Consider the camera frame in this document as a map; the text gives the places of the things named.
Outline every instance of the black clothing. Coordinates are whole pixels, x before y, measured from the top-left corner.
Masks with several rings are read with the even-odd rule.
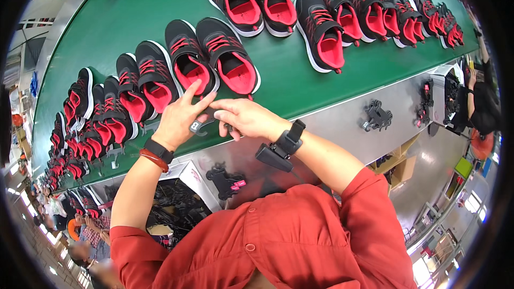
[[[500,113],[498,111],[498,97],[492,82],[492,67],[490,62],[477,65],[484,72],[484,82],[476,82],[474,85],[474,106],[475,111],[468,120],[468,78],[465,78],[466,87],[461,87],[458,93],[459,112],[452,119],[453,130],[461,133],[464,128],[476,128],[480,135],[487,135],[500,129]]]

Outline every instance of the wrist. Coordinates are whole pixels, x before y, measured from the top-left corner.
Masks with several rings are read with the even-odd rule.
[[[168,152],[175,152],[178,148],[178,146],[175,146],[172,143],[167,142],[164,138],[161,138],[157,132],[152,135],[151,139],[154,142],[161,144],[166,150],[168,150]]]
[[[280,119],[280,121],[277,121],[277,123],[273,126],[273,129],[269,132],[266,138],[275,143],[284,131],[291,129],[291,126],[292,123],[287,119]]]

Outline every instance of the hand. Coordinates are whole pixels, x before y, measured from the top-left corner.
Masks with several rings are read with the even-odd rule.
[[[182,143],[189,140],[194,133],[189,130],[196,117],[215,99],[216,93],[209,93],[203,100],[191,105],[194,93],[202,84],[198,79],[186,90],[184,96],[166,106],[162,113],[159,128],[152,135],[152,140],[164,146],[168,151],[175,151]],[[207,120],[208,115],[198,117],[200,122]]]
[[[469,80],[468,80],[468,88],[473,90],[475,87],[475,83],[477,82],[477,73],[475,69],[469,69]]]
[[[285,130],[291,129],[292,124],[270,112],[259,104],[241,98],[239,100],[217,100],[211,103],[212,108],[218,109],[214,117],[220,120],[220,136],[227,136],[225,123],[233,126],[230,135],[234,140],[240,139],[240,133],[250,138],[267,138],[276,142]]]
[[[107,232],[105,232],[105,231],[100,232],[100,239],[105,241],[109,247],[111,246],[111,237],[109,236],[109,234]]]

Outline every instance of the green conveyor belt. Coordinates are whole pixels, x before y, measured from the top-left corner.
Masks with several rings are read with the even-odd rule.
[[[342,74],[316,72],[308,61],[305,43],[296,31],[288,38],[277,38],[266,29],[254,38],[242,38],[262,84],[254,94],[256,102],[281,117],[290,119],[375,88],[404,79],[430,67],[478,49],[473,25],[463,5],[457,0],[445,2],[464,32],[465,46],[443,49],[438,39],[430,37],[414,48],[397,48],[392,40],[361,42],[360,47],[344,50]],[[48,161],[55,113],[63,110],[68,88],[77,80],[80,68],[93,70],[95,83],[116,74],[119,54],[133,52],[139,42],[147,39],[164,45],[164,28],[173,19],[184,19],[196,25],[203,17],[224,19],[208,0],[87,0],[65,31],[49,63],[42,83],[33,128],[32,167],[37,177]],[[222,83],[218,98],[235,98]],[[177,150],[182,155],[221,143],[217,125],[210,125],[209,134],[194,136]],[[126,173],[138,158],[138,151],[147,136],[126,143],[125,155],[118,158],[119,168],[111,169],[106,161],[104,177],[93,170],[85,183]],[[73,185],[68,178],[66,187]]]

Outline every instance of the window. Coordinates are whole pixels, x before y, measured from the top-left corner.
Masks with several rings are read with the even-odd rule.
[[[61,259],[64,260],[64,258],[66,258],[66,255],[68,254],[68,249],[64,248],[62,251],[61,251]]]
[[[22,191],[20,193],[20,196],[22,197],[23,203],[25,203],[26,206],[30,204],[30,200],[29,200],[29,197],[27,195],[27,192]]]
[[[485,208],[485,205],[484,205],[484,207],[479,211],[479,218],[482,222],[484,222],[484,220],[485,220],[486,212],[487,212],[487,208]]]
[[[479,196],[477,196],[477,194],[474,191],[471,191],[471,195],[464,202],[464,206],[471,213],[477,213],[477,211],[480,208],[481,203],[482,203],[482,200],[480,200]]]
[[[91,278],[85,271],[81,271],[79,273],[79,276],[77,277],[77,280],[80,282],[80,284],[84,288],[87,288],[87,286],[89,286],[89,282],[91,281]]]

